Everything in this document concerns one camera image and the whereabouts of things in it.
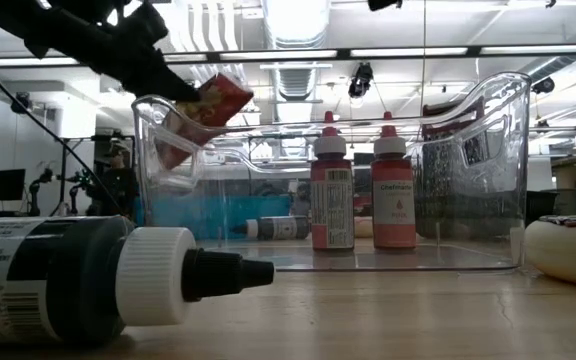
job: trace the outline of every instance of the product label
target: product label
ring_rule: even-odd
[[[355,243],[352,171],[320,172],[313,174],[311,181],[313,244],[317,248],[351,248]]]
[[[26,236],[45,219],[0,219],[0,342],[58,340],[48,320],[46,281],[9,281]]]
[[[273,238],[289,240],[297,237],[297,220],[293,217],[273,219]]]
[[[415,196],[412,181],[374,181],[373,221],[384,225],[414,225]]]

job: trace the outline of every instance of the cable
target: cable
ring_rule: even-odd
[[[426,88],[426,37],[427,37],[427,23],[426,23],[426,13],[427,13],[427,1],[424,0],[424,57],[421,60],[421,98],[419,99],[419,116],[423,116],[424,113],[424,89]]]
[[[84,161],[79,157],[79,155],[77,155],[77,153],[75,153],[75,151],[71,149],[70,146],[68,146],[65,141],[63,141],[59,136],[57,136],[57,134],[48,129],[46,125],[42,124],[41,121],[39,121],[32,112],[26,109],[26,107],[19,100],[17,100],[17,98],[15,98],[12,95],[12,93],[1,82],[0,82],[0,89],[14,104],[23,109],[24,113],[32,121],[34,121],[35,124],[37,124],[37,126],[39,126],[43,131],[45,131],[48,135],[50,135],[50,137],[52,137],[56,142],[61,144],[61,146],[63,146],[70,153],[70,155],[72,155],[75,158],[75,160],[77,160],[81,164],[81,166],[86,171],[90,172],[90,175],[92,179],[95,181],[95,183],[97,183],[97,186],[99,186],[104,191],[104,193],[108,195],[108,198],[110,199],[110,201],[112,201],[113,206],[115,206],[117,210],[121,211],[121,207],[119,206],[115,198],[112,196],[108,188],[106,188],[106,186],[101,182],[101,179],[99,179],[99,177],[90,169],[90,167],[86,165],[86,163],[84,163]]]
[[[26,212],[28,212],[28,189],[26,188],[26,184],[24,184],[24,196],[26,197]],[[17,212],[21,212],[21,209],[24,208],[24,198],[21,198],[21,206]]]
[[[375,90],[377,90],[377,96],[379,96],[379,101],[381,101],[381,106],[384,108],[384,111],[388,111],[388,109],[386,108],[386,104],[384,103],[384,99],[381,97],[381,93],[379,92],[379,86],[377,86],[377,81],[375,81],[375,79],[372,79],[372,83],[375,85]]]

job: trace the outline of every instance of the ceiling light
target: ceiling light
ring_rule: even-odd
[[[55,66],[77,65],[77,60],[68,57],[36,58],[0,58],[0,66]]]
[[[337,50],[283,50],[283,51],[252,51],[231,52],[219,54],[221,60],[285,60],[299,58],[334,58]]]
[[[131,1],[128,5],[124,6],[124,18],[130,16],[139,6],[141,6],[141,2],[139,1]],[[108,15],[106,21],[108,24],[117,25],[117,10],[113,10],[110,15]]]
[[[164,55],[166,62],[204,62],[205,54],[168,54]]]
[[[261,64],[261,70],[332,69],[332,64]]]
[[[400,48],[400,49],[355,49],[350,50],[351,57],[404,57],[404,56],[441,56],[441,55],[464,55],[468,51],[466,47],[446,48]]]
[[[576,45],[486,46],[482,55],[518,55],[542,53],[576,53]]]
[[[39,5],[46,10],[52,8],[52,5],[50,5],[48,0],[39,0]]]

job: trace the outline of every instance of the table surface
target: table surface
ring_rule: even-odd
[[[0,350],[47,358],[576,360],[576,285],[519,271],[278,273],[102,349]]]

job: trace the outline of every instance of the black nozzle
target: black nozzle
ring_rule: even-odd
[[[230,228],[230,231],[234,232],[235,234],[247,234],[248,225],[236,225]]]
[[[239,254],[192,249],[186,252],[181,294],[186,301],[238,294],[245,288],[271,284],[275,267],[268,261],[244,260]]]

